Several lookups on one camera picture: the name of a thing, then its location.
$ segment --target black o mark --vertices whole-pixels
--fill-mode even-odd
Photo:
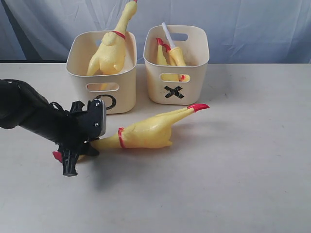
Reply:
[[[179,93],[179,91],[182,90],[182,88],[179,87],[179,86],[175,87],[174,89],[172,89],[172,88],[170,88],[168,86],[165,86],[164,89],[169,91],[169,93],[165,96],[166,98],[172,97],[174,95],[177,96],[180,99],[185,97],[183,94]]]
[[[109,107],[106,107],[106,110],[113,109],[113,108],[117,105],[117,100],[116,100],[116,98],[114,98],[114,97],[111,96],[111,95],[99,95],[99,96],[95,97],[95,99],[100,99],[101,97],[109,97],[109,98],[111,98],[111,100],[112,100],[111,105],[110,105]]]

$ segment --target rubber chicken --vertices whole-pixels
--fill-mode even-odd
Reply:
[[[128,22],[136,11],[137,0],[125,5],[115,29],[103,36],[101,44],[89,62],[86,75],[94,75],[99,69],[104,75],[111,75],[123,69],[126,54],[125,32]]]
[[[164,46],[164,42],[161,38],[157,38],[156,40],[157,40],[157,55],[156,55],[157,65],[169,66],[169,64],[167,63],[165,56],[163,54],[162,46]],[[164,81],[172,81],[172,82],[178,82],[179,81],[178,74],[162,74],[161,79]]]
[[[162,23],[162,28],[164,30],[164,33],[166,35],[167,40],[169,41],[170,44],[170,50],[169,50],[169,56],[174,60],[174,63],[178,66],[178,67],[186,67],[186,63],[184,60],[184,56],[183,56],[183,52],[181,50],[180,47],[176,46],[171,38],[170,32],[166,26],[165,23]],[[181,81],[183,82],[187,82],[190,80],[190,76],[189,75],[183,75],[181,76]]]
[[[186,108],[158,114],[127,128],[119,128],[118,132],[111,137],[92,141],[91,145],[97,150],[169,147],[172,145],[170,141],[172,125],[199,110],[207,108],[209,108],[207,104],[196,103]]]

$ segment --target table surface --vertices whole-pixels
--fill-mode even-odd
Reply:
[[[138,65],[135,108],[118,127],[180,106],[149,100]],[[309,233],[311,66],[210,64],[199,102],[173,126],[170,148],[109,150],[64,177],[51,143],[0,130],[2,233]],[[69,109],[65,64],[0,64]]]

